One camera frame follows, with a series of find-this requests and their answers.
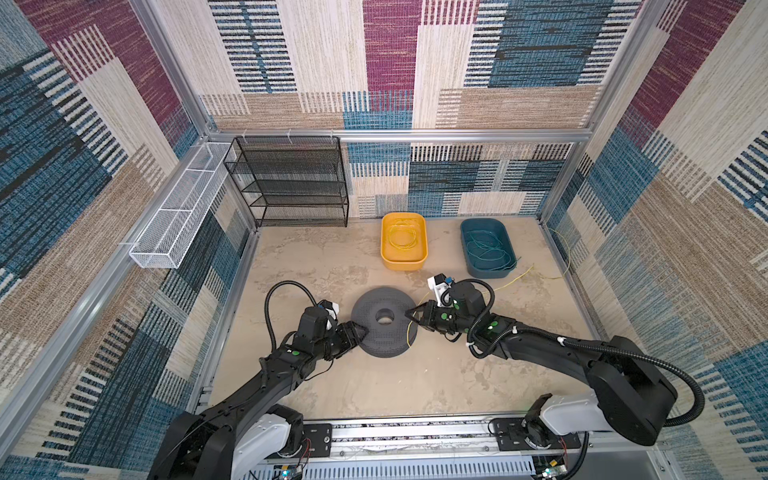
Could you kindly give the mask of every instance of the center hole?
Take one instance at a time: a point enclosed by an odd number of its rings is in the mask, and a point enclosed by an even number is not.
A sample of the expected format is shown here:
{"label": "center hole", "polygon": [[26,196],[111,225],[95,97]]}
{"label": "center hole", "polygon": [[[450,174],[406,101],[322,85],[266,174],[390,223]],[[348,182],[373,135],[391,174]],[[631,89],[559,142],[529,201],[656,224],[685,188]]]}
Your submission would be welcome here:
{"label": "center hole", "polygon": [[382,308],[376,312],[376,321],[379,322],[379,325],[392,325],[392,322],[395,321],[395,314],[388,308]]}

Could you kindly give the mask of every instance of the yellow wire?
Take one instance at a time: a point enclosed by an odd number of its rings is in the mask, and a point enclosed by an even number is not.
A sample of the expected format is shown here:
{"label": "yellow wire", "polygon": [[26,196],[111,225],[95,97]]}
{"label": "yellow wire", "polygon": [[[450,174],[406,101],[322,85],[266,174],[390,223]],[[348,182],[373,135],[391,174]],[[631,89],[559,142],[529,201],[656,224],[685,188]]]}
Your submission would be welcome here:
{"label": "yellow wire", "polygon": [[408,330],[406,331],[406,343],[408,343],[408,348],[411,348],[411,323],[413,323],[413,320],[408,322]]}
{"label": "yellow wire", "polygon": [[[410,233],[413,235],[413,238],[410,242],[405,244],[395,243],[392,241],[392,231],[395,229]],[[413,222],[408,222],[407,220],[398,220],[395,224],[389,227],[387,232],[387,241],[390,245],[398,250],[411,250],[419,242],[419,232],[417,231]]]}
{"label": "yellow wire", "polygon": [[[422,303],[424,303],[424,299],[425,299],[425,298],[426,298],[426,297],[427,297],[427,296],[428,296],[428,295],[429,295],[431,292],[432,292],[432,291],[430,290],[430,291],[428,291],[427,293],[425,293],[425,294],[424,294],[424,296],[422,297],[422,299],[421,299],[421,300],[419,300],[419,302],[418,302],[416,305],[421,305]],[[412,323],[413,323],[413,320],[411,320],[411,321],[408,323],[408,330],[406,330],[406,343],[408,343],[408,348],[411,348],[411,324],[412,324]]]}
{"label": "yellow wire", "polygon": [[571,246],[568,245],[568,241],[565,239],[565,235],[563,235],[562,233],[558,232],[554,228],[549,228],[549,227],[547,227],[547,228],[549,230],[552,230],[553,232],[555,232],[560,237],[560,240],[563,240],[563,243],[565,243],[565,249],[568,251],[568,265],[565,267],[565,271],[563,272],[562,275],[560,275],[560,276],[543,276],[542,278],[545,278],[547,280],[559,280],[561,278],[565,278],[566,272],[568,272],[571,269]]}
{"label": "yellow wire", "polygon": [[517,278],[515,278],[514,280],[512,280],[510,283],[507,283],[507,284],[506,284],[506,285],[504,285],[504,286],[500,286],[499,288],[494,288],[494,289],[493,289],[493,291],[494,291],[494,292],[498,292],[498,291],[499,291],[499,290],[501,290],[502,288],[505,288],[505,287],[507,287],[507,286],[510,286],[510,285],[512,285],[514,282],[517,282],[517,281],[518,281],[518,280],[520,280],[522,277],[524,277],[524,276],[525,276],[525,274],[526,274],[526,273],[528,273],[528,272],[530,272],[531,270],[533,270],[533,265],[531,265],[531,267],[530,267],[530,268],[528,268],[528,269],[527,269],[527,270],[526,270],[526,271],[525,271],[525,272],[524,272],[522,275],[518,275],[518,276],[517,276]]}

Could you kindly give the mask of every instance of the blue plastic tub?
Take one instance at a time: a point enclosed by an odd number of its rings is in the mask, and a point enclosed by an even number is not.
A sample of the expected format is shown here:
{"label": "blue plastic tub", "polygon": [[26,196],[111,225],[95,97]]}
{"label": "blue plastic tub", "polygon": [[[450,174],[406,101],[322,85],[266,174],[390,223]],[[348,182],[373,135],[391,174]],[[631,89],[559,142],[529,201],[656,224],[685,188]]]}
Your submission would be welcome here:
{"label": "blue plastic tub", "polygon": [[518,265],[504,224],[492,218],[462,222],[462,247],[474,278],[504,278]]}

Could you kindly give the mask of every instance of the beige floor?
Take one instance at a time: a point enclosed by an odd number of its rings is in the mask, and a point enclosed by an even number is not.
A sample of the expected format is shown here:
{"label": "beige floor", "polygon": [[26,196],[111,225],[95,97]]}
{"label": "beige floor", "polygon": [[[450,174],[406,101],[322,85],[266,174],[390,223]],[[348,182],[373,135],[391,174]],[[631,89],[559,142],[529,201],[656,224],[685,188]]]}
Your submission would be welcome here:
{"label": "beige floor", "polygon": [[[500,217],[521,257],[503,286],[531,265],[520,280],[497,292],[493,311],[529,325],[569,336],[590,338],[584,320],[545,244],[536,220]],[[418,302],[429,291],[426,279],[445,273],[468,277],[458,236],[462,219],[429,220],[429,258],[420,271],[387,270],[379,256],[380,223],[351,223],[347,228],[268,227],[248,276],[240,308],[217,371],[213,402],[225,398],[259,371],[258,359],[270,351],[263,318],[267,290],[281,280],[297,280],[318,299],[341,306],[349,319],[355,301],[377,286],[393,286]],[[296,328],[307,298],[293,286],[278,289],[270,301],[278,342]],[[326,368],[318,362],[316,372]],[[419,330],[413,347],[400,356],[379,359],[356,349],[316,380],[302,384],[281,403],[308,419],[378,415],[494,412],[527,409],[542,393],[583,392],[586,386],[559,372],[497,357],[477,360],[463,340],[449,343],[437,333]]]}

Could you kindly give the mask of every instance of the white wire basket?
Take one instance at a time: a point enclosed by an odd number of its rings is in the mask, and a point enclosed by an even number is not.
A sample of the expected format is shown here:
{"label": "white wire basket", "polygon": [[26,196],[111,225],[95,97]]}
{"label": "white wire basket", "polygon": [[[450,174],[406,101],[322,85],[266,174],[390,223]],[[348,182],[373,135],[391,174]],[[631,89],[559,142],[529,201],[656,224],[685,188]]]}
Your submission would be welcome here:
{"label": "white wire basket", "polygon": [[162,206],[131,248],[141,268],[178,268],[235,161],[230,144],[206,143],[176,181]]}

